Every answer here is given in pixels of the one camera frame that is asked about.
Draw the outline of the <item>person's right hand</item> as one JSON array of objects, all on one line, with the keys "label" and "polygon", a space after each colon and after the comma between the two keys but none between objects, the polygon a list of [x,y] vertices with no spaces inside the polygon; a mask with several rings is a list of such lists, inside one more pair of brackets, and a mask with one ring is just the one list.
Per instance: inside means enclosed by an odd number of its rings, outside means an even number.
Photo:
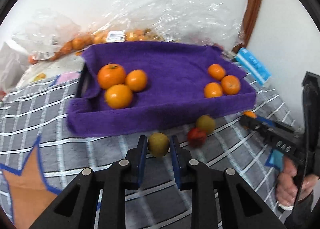
[{"label": "person's right hand", "polygon": [[[297,175],[295,163],[288,157],[283,157],[283,171],[278,175],[276,199],[283,206],[293,206],[298,193],[293,178]],[[299,201],[305,199],[315,187],[319,177],[310,174],[304,178]]]}]

